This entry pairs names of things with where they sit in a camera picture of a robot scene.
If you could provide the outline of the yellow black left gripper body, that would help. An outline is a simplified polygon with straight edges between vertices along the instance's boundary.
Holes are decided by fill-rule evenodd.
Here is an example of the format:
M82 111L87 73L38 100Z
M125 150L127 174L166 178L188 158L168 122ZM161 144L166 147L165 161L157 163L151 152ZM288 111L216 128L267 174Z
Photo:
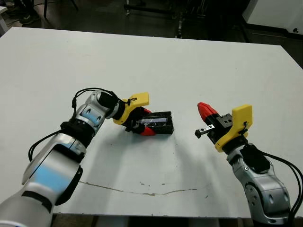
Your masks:
M148 92L137 93L128 99L118 99L117 111L113 115L113 121L116 124L126 127L126 131L140 133L145 125L139 123L139 119L146 114L142 114L142 107L149 104Z

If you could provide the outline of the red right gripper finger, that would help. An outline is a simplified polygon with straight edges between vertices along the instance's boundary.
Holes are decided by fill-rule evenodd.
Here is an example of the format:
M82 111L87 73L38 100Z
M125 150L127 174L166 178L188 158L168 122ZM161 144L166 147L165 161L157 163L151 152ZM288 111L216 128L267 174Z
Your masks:
M208 116L211 115L218 115L217 111L213 109L209 104L199 102L198 103L198 112L201 116L201 118L207 118Z
M198 112L204 122L208 116L213 114L212 108L209 104L197 104Z

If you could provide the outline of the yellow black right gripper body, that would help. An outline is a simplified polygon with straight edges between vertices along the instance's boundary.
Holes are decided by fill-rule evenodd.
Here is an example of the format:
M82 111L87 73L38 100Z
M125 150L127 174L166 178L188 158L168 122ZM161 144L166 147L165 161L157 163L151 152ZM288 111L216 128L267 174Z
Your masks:
M252 106L242 105L232 109L231 114L211 115L206 119L206 127L197 129L195 136L206 134L218 152L231 153L247 143L248 129L252 125Z

